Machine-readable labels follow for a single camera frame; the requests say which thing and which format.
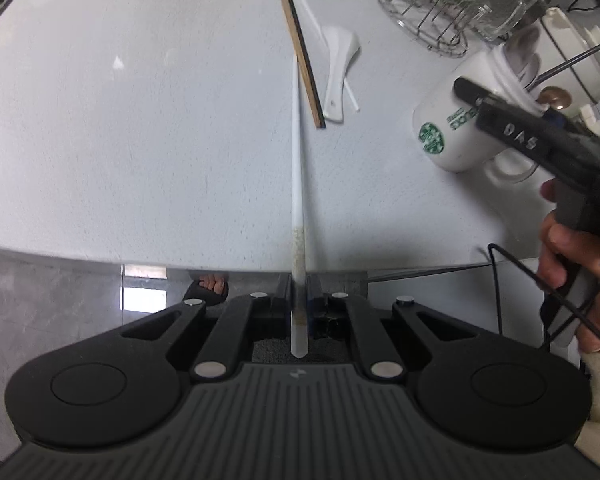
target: mug handle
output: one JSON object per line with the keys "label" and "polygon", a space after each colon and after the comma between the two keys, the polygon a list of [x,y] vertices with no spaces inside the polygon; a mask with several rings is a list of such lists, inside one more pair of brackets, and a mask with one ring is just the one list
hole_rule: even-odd
{"label": "mug handle", "polygon": [[495,176],[497,177],[498,180],[500,180],[502,182],[507,182],[508,184],[519,184],[520,182],[524,182],[531,175],[533,175],[536,172],[536,170],[538,169],[538,163],[533,162],[531,164],[531,167],[528,168],[528,170],[522,171],[521,173],[518,173],[518,174],[506,173],[505,171],[502,171],[499,168],[499,166],[497,165],[496,157],[497,157],[497,155],[490,158],[487,161],[487,164],[490,165],[490,170],[495,174]]}

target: finger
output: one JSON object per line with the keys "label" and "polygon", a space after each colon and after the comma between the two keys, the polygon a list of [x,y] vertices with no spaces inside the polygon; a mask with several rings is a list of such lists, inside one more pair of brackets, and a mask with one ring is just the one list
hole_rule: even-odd
{"label": "finger", "polygon": [[547,180],[540,186],[540,195],[549,202],[555,202],[555,179]]}
{"label": "finger", "polygon": [[580,264],[600,280],[600,238],[555,224],[547,235],[549,248]]}
{"label": "finger", "polygon": [[222,294],[222,291],[224,290],[224,280],[220,279],[216,281],[216,284],[214,286],[214,292],[216,294]]}
{"label": "finger", "polygon": [[542,224],[540,225],[540,234],[539,238],[543,244],[548,242],[547,235],[549,234],[549,229],[556,224],[555,221],[555,211],[551,211],[547,216],[542,220]]}
{"label": "finger", "polygon": [[567,271],[564,269],[555,254],[542,245],[540,248],[540,261],[538,263],[538,276],[545,280],[553,288],[563,286],[567,281]]}

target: metal rack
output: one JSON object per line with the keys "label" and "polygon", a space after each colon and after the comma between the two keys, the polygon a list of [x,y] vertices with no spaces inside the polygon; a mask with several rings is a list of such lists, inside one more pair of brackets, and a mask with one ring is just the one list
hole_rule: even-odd
{"label": "metal rack", "polygon": [[378,0],[391,19],[429,50],[462,57],[467,51],[464,33],[477,8],[462,0]]}

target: metal screw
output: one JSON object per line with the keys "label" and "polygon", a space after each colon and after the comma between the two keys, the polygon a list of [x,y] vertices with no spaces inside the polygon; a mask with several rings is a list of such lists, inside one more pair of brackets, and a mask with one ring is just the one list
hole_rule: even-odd
{"label": "metal screw", "polygon": [[415,302],[413,296],[398,296],[395,301],[401,306],[412,305]]}
{"label": "metal screw", "polygon": [[200,377],[215,379],[226,373],[226,366],[218,361],[203,361],[198,363],[193,371]]}
{"label": "metal screw", "polygon": [[379,361],[371,365],[371,373],[383,379],[393,379],[402,373],[403,368],[394,361]]}

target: white mug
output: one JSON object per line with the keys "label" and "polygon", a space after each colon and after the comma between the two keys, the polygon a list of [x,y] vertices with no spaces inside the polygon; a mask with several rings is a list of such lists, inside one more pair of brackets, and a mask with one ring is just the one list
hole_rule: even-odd
{"label": "white mug", "polygon": [[[476,128],[476,107],[456,97],[453,86],[461,76],[535,116],[544,113],[544,108],[525,91],[509,68],[502,46],[471,56],[443,79],[413,112],[414,133],[424,152],[440,168],[454,172],[479,166],[506,149],[499,140]],[[511,180],[515,182],[522,176],[512,176]]]}

